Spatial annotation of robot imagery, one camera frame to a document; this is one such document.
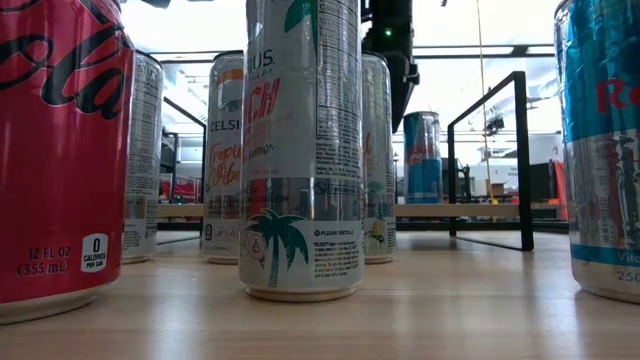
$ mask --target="can rim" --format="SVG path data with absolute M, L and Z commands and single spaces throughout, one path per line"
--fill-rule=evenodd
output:
M 562 8 L 564 8 L 565 5 L 567 5 L 570 2 L 573 2 L 573 0 L 562 0 L 562 1 L 560 1 L 560 4 L 558 4 L 558 7 L 556 8 L 556 11 L 553 12 L 553 16 L 558 15 L 558 12 L 560 10 L 562 10 Z
M 140 54 L 144 57 L 147 57 L 149 59 L 151 59 L 153 62 L 155 62 L 156 64 L 160 65 L 160 68 L 162 69 L 162 63 L 160 62 L 160 60 L 154 58 L 153 56 L 147 54 L 146 52 L 142 51 L 142 50 L 138 50 L 136 49 L 136 54 Z
M 387 62 L 387 58 L 384 57 L 384 55 L 377 53 L 375 51 L 369 51 L 369 50 L 362 50 L 362 55 L 371 55 L 371 56 L 375 56 L 379 59 L 381 59 L 382 61 L 384 61 L 384 63 L 389 66 L 389 63 Z
M 227 55 L 240 55 L 243 54 L 244 55 L 244 51 L 242 50 L 229 50 L 229 51 L 223 51 L 220 54 L 214 56 L 213 61 L 218 60 L 218 58 L 221 58 L 223 56 L 227 56 Z
M 440 114 L 438 114 L 435 111 L 414 111 L 412 113 L 408 113 L 405 116 L 403 116 L 403 118 L 409 117 L 409 116 L 413 116 L 413 115 L 420 115 L 420 114 L 425 114 L 425 115 L 435 115 L 434 118 L 436 118 L 436 121 L 440 121 Z

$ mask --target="palm tree graphic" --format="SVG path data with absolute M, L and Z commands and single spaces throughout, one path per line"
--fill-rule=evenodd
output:
M 278 239 L 282 241 L 286 252 L 287 271 L 291 269 L 293 260 L 296 258 L 296 249 L 304 256 L 304 262 L 307 265 L 309 264 L 307 242 L 300 230 L 292 225 L 295 222 L 307 219 L 295 215 L 278 216 L 273 210 L 262 209 L 262 214 L 252 216 L 249 220 L 255 222 L 255 224 L 250 225 L 247 231 L 260 233 L 267 243 L 267 248 L 272 244 L 273 258 L 271 260 L 271 274 L 269 275 L 270 288 L 278 286 L 278 270 L 280 269 L 280 242 Z
M 311 30 L 313 44 L 318 51 L 318 0 L 294 0 L 284 19 L 285 34 L 293 30 L 305 17 L 311 15 Z

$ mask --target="silver can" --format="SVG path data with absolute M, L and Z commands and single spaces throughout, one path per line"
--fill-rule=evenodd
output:
M 364 140 L 364 250 L 367 264 L 390 262 L 396 252 L 391 79 L 384 57 L 362 56 L 362 136 Z
M 123 263 L 151 259 L 158 232 L 158 189 L 162 139 L 162 65 L 136 50 Z
M 358 0 L 249 0 L 240 279 L 275 301 L 364 276 Z
M 211 68 L 202 256 L 214 264 L 238 263 L 243 66 L 243 52 L 229 51 Z
M 640 3 L 566 0 L 555 19 L 573 276 L 640 303 Z

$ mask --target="wooden surface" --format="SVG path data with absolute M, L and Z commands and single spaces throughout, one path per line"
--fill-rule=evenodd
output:
M 249 298 L 235 266 L 198 259 L 197 241 L 163 245 L 94 304 L 0 327 L 0 359 L 640 358 L 640 307 L 581 292 L 566 236 L 536 234 L 529 254 L 441 233 L 398 243 L 354 296 L 305 305 Z
M 557 209 L 558 205 L 532 204 L 532 209 Z M 202 204 L 191 205 L 160 205 L 159 217 L 202 216 Z M 454 217 L 454 216 L 505 216 L 516 217 L 520 214 L 518 205 L 512 204 L 424 204 L 424 205 L 396 205 L 395 213 L 398 217 Z

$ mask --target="aluminum can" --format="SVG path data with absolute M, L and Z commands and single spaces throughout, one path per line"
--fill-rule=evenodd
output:
M 442 203 L 440 121 L 435 112 L 404 117 L 404 192 L 407 204 Z
M 0 323 L 120 274 L 134 50 L 112 0 L 0 4 Z
M 640 2 L 565 1 L 555 19 L 573 276 L 640 302 Z
M 380 264 L 396 252 L 391 79 L 385 58 L 370 52 L 362 55 L 362 136 L 365 261 Z
M 322 301 L 364 276 L 360 2 L 249 0 L 240 279 Z
M 216 264 L 238 263 L 243 67 L 243 52 L 229 51 L 211 68 L 202 255 Z
M 136 50 L 122 244 L 125 264 L 147 261 L 156 250 L 163 87 L 160 62 Z

